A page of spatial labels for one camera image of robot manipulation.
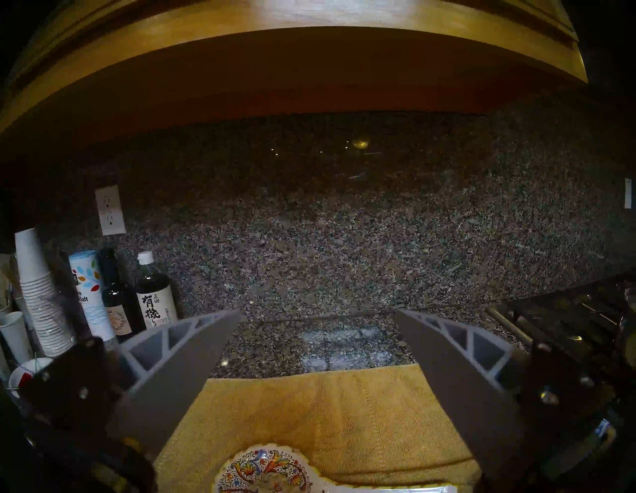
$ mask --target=wine bottle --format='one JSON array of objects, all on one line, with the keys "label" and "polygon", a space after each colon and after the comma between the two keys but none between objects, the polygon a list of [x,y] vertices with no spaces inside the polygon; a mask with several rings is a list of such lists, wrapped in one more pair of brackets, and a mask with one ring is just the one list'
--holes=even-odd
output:
[{"label": "wine bottle", "polygon": [[128,284],[123,282],[117,268],[117,259],[112,248],[99,251],[105,287],[102,301],[117,337],[124,342],[146,329],[135,295]]}]

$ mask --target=soy sauce bottle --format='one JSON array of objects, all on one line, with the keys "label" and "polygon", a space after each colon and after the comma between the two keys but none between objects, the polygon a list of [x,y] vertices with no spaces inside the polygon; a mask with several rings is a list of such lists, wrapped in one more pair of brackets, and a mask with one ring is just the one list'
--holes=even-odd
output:
[{"label": "soy sauce bottle", "polygon": [[139,271],[135,280],[135,291],[146,328],[158,327],[177,321],[177,310],[170,289],[168,276],[155,265],[151,251],[137,255]]},{"label": "soy sauce bottle", "polygon": [[101,249],[97,254],[97,259],[104,276],[102,301],[117,341],[124,342],[135,334],[146,330],[146,325],[141,317],[139,304],[132,288],[120,278],[114,250],[112,248]]}]

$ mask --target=electrical outlet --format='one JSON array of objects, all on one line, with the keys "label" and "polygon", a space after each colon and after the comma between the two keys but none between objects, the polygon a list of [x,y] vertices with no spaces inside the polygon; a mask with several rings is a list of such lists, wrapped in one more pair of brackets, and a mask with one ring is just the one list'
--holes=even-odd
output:
[{"label": "electrical outlet", "polygon": [[122,235],[126,234],[126,225],[123,223],[123,213],[119,198],[119,186],[107,186],[95,190],[99,223],[102,225],[102,234]]}]

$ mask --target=white bottle cap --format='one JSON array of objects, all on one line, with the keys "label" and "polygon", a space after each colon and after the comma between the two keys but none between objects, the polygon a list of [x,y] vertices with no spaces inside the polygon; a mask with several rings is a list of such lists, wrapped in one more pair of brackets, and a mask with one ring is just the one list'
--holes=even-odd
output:
[{"label": "white bottle cap", "polygon": [[137,260],[139,260],[140,265],[148,265],[149,263],[153,263],[155,261],[155,256],[149,250],[137,255]]}]

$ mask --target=decorative plate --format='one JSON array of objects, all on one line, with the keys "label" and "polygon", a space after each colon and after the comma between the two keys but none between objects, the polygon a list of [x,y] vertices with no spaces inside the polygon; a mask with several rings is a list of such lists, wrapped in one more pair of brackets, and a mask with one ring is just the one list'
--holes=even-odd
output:
[{"label": "decorative plate", "polygon": [[456,493],[451,485],[365,487],[323,478],[297,450],[269,443],[255,445],[227,461],[212,493]]}]

